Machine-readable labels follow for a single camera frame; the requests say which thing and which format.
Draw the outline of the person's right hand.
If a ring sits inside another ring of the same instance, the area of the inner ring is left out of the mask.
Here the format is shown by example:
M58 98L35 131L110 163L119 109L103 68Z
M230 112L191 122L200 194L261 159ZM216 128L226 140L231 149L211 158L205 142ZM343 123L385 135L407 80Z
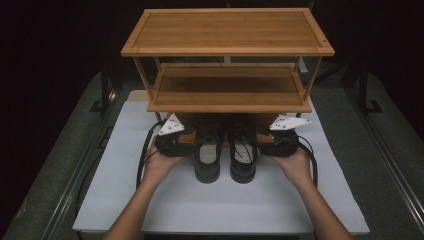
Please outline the person's right hand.
M272 157L283 170L288 180L297 188L314 186L308 155L301 149L289 157Z

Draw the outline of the black metal stand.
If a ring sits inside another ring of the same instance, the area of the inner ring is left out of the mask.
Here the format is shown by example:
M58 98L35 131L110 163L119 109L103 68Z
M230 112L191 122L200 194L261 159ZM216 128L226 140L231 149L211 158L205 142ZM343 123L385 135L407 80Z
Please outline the black metal stand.
M104 116L110 107L112 89L110 87L110 67L107 62L102 65L100 71L100 90L101 98L95 101L91 108L91 112L98 112L101 116Z
M368 70L363 59L359 61L359 76L358 76L358 104L361 112L364 115L370 113L382 113L382 108L376 100L367 98L368 90Z

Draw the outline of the black leather shoe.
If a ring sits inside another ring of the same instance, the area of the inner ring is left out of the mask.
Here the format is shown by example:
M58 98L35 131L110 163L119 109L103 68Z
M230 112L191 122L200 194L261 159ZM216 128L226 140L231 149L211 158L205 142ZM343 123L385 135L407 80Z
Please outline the black leather shoe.
M195 135L195 175L202 183L212 183L220 175L224 128L220 114L207 114Z
M228 119L227 135L230 146L230 174L234 181L245 184L256 172L256 128L248 114L232 114Z

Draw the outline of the metal frame rail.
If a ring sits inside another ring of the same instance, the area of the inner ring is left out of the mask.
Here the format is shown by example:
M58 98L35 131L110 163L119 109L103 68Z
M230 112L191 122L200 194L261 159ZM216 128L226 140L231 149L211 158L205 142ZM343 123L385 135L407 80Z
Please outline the metal frame rail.
M52 207L42 223L38 240L76 240L80 237L72 229L79 204L126 96L121 89L113 89L108 94L97 88L84 91L40 173L43 195L51 198Z
M415 220L420 231L424 234L424 205L421 203L421 200L417 197L405 176L401 172L394 156L389 151L388 146L384 142L382 136L379 134L377 128L372 123L369 116L365 114L365 111L359 107L359 98L355 96L354 91L351 89L345 89L344 92L350 103L353 105L355 112L359 115L362 124L372 138L380 155L382 156L383 164L385 165L389 176L398 189L398 192L400 193L411 216Z

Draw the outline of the person's left hand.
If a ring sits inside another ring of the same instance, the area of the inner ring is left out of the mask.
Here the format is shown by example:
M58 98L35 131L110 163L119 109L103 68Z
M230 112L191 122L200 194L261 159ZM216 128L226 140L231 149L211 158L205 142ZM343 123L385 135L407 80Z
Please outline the person's left hand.
M174 166L183 160L183 157L167 157L162 155L154 145L147 151L142 186L157 188L168 176Z

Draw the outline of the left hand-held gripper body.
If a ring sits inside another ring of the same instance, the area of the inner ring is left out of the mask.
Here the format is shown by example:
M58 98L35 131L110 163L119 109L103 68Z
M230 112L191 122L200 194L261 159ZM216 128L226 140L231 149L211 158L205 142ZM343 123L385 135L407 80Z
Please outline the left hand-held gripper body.
M186 157L193 154L193 145L180 143L179 138L183 136L183 125L175 113L172 113L164 122L155 140L155 147L167 157Z

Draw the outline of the wooden three-tier shoe rack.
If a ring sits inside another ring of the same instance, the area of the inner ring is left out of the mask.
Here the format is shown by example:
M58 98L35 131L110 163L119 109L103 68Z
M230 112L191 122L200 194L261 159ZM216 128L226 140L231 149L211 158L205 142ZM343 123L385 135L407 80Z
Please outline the wooden three-tier shoe rack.
M147 109L185 125L197 113L253 113L263 125L309 113L313 84L301 81L300 61L333 53L307 8L147 9L121 50L138 69L154 59Z

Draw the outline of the white table sheet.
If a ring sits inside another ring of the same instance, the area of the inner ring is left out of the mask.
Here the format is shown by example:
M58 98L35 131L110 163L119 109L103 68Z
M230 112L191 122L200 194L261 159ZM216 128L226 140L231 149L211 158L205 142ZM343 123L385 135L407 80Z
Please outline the white table sheet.
M135 191L136 175L148 130L156 118L144 101L124 103L105 152L73 227L82 232L110 228ZM298 128L314 150L318 189L345 227L366 234L369 227L354 200L315 112ZM155 192L143 230L146 233L303 234L313 230L303 202L281 168L260 157L255 178L238 184L230 176L229 153L221 155L221 172L211 184L199 182L194 162L175 166Z

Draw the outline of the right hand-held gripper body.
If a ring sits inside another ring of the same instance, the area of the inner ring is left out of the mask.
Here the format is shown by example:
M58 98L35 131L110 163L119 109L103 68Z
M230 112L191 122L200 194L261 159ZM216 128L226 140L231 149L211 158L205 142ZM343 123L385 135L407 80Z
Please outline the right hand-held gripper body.
M264 129L270 130L271 142L258 141L258 149L262 155L273 157L289 157L303 147L300 136L295 129L310 124L309 119L279 114L276 119Z

